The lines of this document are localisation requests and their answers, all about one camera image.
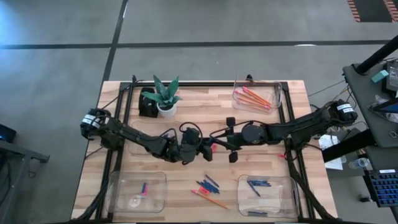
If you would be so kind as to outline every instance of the clear plastic bin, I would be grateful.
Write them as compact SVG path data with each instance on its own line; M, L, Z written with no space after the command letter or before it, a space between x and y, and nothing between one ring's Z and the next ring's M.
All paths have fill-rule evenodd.
M144 183L146 194L142 194ZM163 172L114 172L108 182L106 209L108 212L159 213L164 209L166 193Z
M282 103L282 85L279 82L250 82L237 78L232 97L236 109L271 114Z
M254 186L248 180L266 180L270 187ZM238 207L244 216L297 218L299 195L291 177L241 175L238 180Z

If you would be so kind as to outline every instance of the wooden table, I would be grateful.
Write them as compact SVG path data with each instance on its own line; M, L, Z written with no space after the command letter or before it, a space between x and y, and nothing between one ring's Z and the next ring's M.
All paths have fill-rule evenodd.
M296 118L311 112L307 98L307 92L303 81L287 81L290 89L294 115ZM118 95L120 82L104 82L99 98L98 107L108 104ZM140 130L145 129L143 123L160 123L156 130L145 129L148 134L160 134L170 127L170 123L191 121L199 125L204 136L210 132L226 127L226 117L234 116L236 122L250 119L264 123L278 123L278 111L270 115L237 110L232 107L232 87L180 87L177 95L183 98L177 103L177 114L173 118L142 118L138 116L138 97L140 88L134 88L132 108L129 115L129 125ZM116 103L111 103L107 110L114 112ZM122 107L120 120L123 119ZM99 148L99 142L90 142L87 153ZM156 159L150 155L133 155L134 143L126 141L124 147L121 172L157 172L167 175L167 202L163 212L149 217L137 216L133 213L115 213L114 222L273 222L293 221L281 218L244 217L238 212L237 205L237 181L240 175L265 175L265 176L289 176L287 163L278 154L283 154L283 143L275 146L250 146L239 151L239 160L230 164L228 162L229 151L221 146L213 154L213 161L207 162L202 156L183 166L181 163L169 163ZM311 147L303 150L308 181L311 191L327 211L337 217L335 203L326 174L322 153ZM106 150L102 150L90 156L84 163L81 179L72 212L72 218L83 213L98 193L103 174ZM196 180L202 180L208 174L221 186L221 194L214 195L217 200L227 204L230 208L225 210L193 193L191 189L197 189ZM307 214L304 195L301 192L300 200L304 214Z

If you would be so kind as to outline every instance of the gray floor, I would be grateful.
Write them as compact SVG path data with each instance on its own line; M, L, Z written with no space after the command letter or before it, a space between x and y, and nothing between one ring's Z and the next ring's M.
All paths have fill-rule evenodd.
M111 43L122 0L0 1L0 44ZM381 40L398 23L356 23L345 0L130 0L127 42ZM110 80L305 80L308 94L343 79L341 68L380 45L118 49ZM0 123L17 143L51 155L26 177L15 223L68 220L87 142L79 123L93 107L109 49L0 50ZM322 105L346 85L310 97ZM340 218L393 223L388 209L358 203L361 178L330 179Z

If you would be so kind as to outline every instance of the red and white stripe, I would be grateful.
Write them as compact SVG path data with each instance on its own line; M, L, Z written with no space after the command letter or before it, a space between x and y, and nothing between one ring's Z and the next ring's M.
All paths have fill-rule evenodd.
M348 0L348 5L349 5L349 8L351 9L351 12L353 13L355 21L361 22L361 18L359 17L358 10L356 9L356 6L354 4L354 0Z
M388 11L390 12L391 18L393 22L398 22L398 10L394 2L391 0L383 0L384 4L387 6Z

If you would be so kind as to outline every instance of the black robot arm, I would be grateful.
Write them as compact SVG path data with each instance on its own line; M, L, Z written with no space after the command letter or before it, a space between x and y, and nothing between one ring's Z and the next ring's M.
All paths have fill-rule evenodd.
M302 149L312 136L325 134L327 129L332 126L351 125L357 117L357 113L349 103L343 100L332 101L308 115L285 124L266 124L260 121L245 121L236 124L234 118L227 118L228 127L211 133L210 139L232 152L240 150L241 146L278 144L285 139L289 139L292 148ZM243 124L240 133L234 132L235 126ZM223 134L213 136L222 131L224 131ZM227 141L219 140L222 137L226 137ZM236 159L230 159L230 162L235 162Z
M89 140L99 136L101 145L110 150L116 149L123 139L127 139L144 147L152 156L168 162L182 161L185 165L192 162L199 153L202 153L207 161L212 160L210 147L202 144L200 132L194 128L181 130L183 139L181 144L178 144L177 132L174 129L165 132L174 131L172 137L168 137L165 133L160 136L150 136L110 117L110 112L107 110L90 109L81 122L80 129L81 135Z

